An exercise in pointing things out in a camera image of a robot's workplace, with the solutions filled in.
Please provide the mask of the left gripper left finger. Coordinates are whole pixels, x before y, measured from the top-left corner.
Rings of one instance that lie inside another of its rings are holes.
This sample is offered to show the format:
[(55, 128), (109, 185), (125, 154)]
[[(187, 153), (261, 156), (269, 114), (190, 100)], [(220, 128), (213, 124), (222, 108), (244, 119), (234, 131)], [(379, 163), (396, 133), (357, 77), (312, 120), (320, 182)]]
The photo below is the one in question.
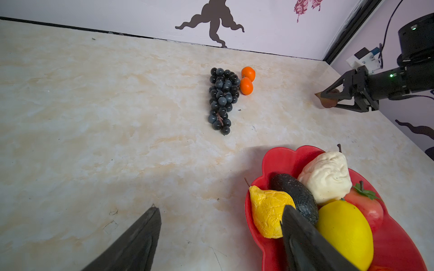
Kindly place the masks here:
[(149, 271), (162, 225), (159, 208), (150, 207), (85, 271)]

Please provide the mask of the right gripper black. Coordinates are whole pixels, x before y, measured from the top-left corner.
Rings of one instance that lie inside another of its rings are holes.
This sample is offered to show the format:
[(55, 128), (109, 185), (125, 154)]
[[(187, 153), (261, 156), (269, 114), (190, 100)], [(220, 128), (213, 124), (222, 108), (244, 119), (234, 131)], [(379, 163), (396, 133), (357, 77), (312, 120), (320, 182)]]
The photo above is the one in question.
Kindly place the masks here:
[(320, 94), (321, 98), (351, 100), (353, 105), (338, 103), (335, 107), (354, 112), (369, 112), (379, 109), (379, 101), (374, 100), (368, 89), (368, 70), (365, 66), (345, 72), (331, 86)]

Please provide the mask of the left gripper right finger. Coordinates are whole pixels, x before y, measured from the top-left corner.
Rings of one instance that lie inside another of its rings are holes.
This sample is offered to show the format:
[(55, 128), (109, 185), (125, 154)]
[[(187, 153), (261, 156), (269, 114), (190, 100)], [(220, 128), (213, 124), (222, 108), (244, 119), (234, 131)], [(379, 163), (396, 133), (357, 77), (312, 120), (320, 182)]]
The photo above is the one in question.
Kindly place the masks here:
[(280, 223), (289, 271), (356, 271), (294, 207), (286, 205)]

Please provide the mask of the brown round fruit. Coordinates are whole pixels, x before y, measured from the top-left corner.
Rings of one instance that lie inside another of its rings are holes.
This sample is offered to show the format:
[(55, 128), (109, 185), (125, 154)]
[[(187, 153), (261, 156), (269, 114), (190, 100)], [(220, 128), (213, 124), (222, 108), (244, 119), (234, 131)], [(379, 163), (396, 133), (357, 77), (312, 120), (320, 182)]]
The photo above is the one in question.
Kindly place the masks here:
[(321, 105), (324, 108), (332, 108), (332, 107), (336, 107), (336, 105), (338, 104), (339, 100), (338, 99), (330, 99), (330, 98), (322, 98), (321, 97), (321, 92), (315, 93), (315, 96), (317, 98), (319, 98)]

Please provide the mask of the yellow lemon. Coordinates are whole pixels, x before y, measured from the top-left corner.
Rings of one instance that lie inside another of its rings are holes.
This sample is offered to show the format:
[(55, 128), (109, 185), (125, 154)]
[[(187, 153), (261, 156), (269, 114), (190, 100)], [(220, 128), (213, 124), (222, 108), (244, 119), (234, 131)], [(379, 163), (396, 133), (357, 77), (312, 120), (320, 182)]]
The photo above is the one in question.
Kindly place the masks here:
[(334, 201), (319, 210), (317, 230), (360, 271), (369, 269), (374, 258), (374, 238), (362, 212), (346, 201)]

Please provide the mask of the dark avocado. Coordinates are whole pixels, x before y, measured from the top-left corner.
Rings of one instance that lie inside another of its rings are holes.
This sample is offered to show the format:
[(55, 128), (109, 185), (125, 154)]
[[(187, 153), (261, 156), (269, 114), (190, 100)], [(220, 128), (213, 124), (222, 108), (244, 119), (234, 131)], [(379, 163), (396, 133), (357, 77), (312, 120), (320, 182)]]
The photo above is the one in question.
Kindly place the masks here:
[(279, 174), (274, 176), (269, 183), (270, 190), (281, 191), (289, 194), (301, 215), (313, 226), (319, 220), (319, 210), (312, 193), (289, 174)]

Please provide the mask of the small yellow fruit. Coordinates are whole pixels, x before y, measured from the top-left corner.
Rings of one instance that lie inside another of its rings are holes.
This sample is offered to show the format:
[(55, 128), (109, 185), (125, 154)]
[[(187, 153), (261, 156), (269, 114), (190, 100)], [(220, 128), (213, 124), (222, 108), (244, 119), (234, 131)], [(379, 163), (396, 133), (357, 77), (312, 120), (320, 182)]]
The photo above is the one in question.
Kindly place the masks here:
[(270, 182), (264, 177), (252, 182), (246, 196), (245, 214), (254, 240), (283, 237), (281, 223), (286, 206), (296, 208), (288, 193), (270, 189)]

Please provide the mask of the cream pear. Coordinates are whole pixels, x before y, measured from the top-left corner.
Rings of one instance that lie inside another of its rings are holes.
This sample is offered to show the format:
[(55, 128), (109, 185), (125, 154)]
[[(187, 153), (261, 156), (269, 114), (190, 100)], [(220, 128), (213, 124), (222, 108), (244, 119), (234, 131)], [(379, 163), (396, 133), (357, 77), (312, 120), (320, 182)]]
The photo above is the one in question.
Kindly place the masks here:
[(344, 198), (352, 187), (347, 158), (340, 151), (318, 155), (304, 167), (297, 179), (320, 206)]

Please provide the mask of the red strawberry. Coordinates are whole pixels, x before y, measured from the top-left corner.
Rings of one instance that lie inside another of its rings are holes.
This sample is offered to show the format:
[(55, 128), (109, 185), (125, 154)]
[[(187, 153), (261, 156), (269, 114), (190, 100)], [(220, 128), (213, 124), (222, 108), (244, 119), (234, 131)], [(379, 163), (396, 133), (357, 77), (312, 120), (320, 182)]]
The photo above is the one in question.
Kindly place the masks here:
[(379, 230), (384, 219), (384, 210), (380, 204), (381, 199), (375, 192), (366, 189), (363, 181), (353, 185), (350, 193), (344, 199), (362, 212), (373, 233)]

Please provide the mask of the orange kumquat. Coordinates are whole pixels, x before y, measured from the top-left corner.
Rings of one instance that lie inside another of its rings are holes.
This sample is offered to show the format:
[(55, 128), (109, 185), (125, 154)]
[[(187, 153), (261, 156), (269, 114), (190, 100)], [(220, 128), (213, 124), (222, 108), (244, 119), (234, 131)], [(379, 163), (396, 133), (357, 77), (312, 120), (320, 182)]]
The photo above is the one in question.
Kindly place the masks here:
[(241, 77), (248, 78), (251, 82), (253, 82), (256, 77), (255, 70), (252, 67), (244, 67), (241, 70)]
[(240, 91), (243, 95), (248, 96), (253, 92), (253, 83), (250, 78), (243, 77), (240, 81)]

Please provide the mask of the black grape bunch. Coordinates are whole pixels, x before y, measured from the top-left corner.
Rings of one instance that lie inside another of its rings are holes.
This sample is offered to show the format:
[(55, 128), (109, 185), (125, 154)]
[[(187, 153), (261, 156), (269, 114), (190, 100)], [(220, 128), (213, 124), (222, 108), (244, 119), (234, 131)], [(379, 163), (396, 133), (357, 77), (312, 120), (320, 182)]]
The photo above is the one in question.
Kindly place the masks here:
[(222, 135), (229, 135), (232, 122), (228, 114), (234, 109), (240, 96), (241, 80), (231, 70), (213, 67), (210, 70), (209, 81), (209, 117), (208, 122), (213, 130), (220, 131)]

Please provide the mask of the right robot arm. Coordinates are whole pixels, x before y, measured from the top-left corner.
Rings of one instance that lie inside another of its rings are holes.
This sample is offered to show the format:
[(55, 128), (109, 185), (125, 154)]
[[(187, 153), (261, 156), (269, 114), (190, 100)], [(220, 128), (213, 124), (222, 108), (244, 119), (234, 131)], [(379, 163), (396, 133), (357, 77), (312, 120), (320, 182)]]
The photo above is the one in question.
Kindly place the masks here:
[(382, 99), (402, 100), (434, 88), (434, 16), (425, 15), (399, 30), (401, 54), (397, 67), (383, 68), (384, 46), (360, 50), (347, 62), (345, 72), (331, 86), (317, 93), (325, 108), (342, 108), (354, 112), (379, 109)]

